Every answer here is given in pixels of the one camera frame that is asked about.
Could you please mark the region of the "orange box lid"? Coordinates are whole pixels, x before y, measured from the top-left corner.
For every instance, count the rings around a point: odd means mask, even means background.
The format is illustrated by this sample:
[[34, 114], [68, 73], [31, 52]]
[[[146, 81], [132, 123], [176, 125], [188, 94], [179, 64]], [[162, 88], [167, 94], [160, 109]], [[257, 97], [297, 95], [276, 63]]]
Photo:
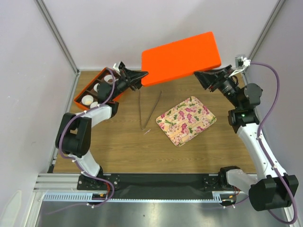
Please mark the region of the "orange box lid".
[[154, 86], [221, 66], [213, 32], [206, 32], [142, 52], [144, 87]]

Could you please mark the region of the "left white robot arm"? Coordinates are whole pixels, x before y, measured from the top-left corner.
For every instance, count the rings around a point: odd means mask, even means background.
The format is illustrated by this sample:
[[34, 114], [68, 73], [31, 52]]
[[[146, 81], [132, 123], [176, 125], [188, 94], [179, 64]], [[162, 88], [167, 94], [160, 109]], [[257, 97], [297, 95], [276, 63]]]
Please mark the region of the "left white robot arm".
[[55, 146], [64, 159], [74, 162], [83, 176], [88, 177], [88, 184], [93, 189], [100, 189], [104, 183], [102, 167], [95, 161], [90, 151], [91, 131], [99, 123], [114, 117], [119, 103], [115, 101], [127, 89], [133, 91], [142, 87], [146, 71], [130, 70], [124, 65], [118, 71], [105, 69], [112, 80], [101, 80], [97, 84], [97, 105], [81, 113], [65, 113], [55, 140]]

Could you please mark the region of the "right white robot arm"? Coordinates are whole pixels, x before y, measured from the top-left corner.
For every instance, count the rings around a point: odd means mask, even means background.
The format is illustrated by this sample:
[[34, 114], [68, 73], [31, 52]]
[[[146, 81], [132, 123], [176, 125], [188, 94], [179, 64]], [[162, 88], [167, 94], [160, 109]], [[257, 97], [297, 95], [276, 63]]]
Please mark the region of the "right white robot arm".
[[279, 164], [263, 136], [255, 107], [260, 104], [262, 89], [255, 83], [239, 87], [231, 66], [220, 70], [194, 73], [204, 89], [219, 90], [234, 106], [228, 112], [229, 125], [244, 143], [256, 169], [254, 178], [236, 166], [220, 170], [218, 185], [223, 190], [235, 186], [248, 195], [256, 211], [295, 205], [299, 182]]

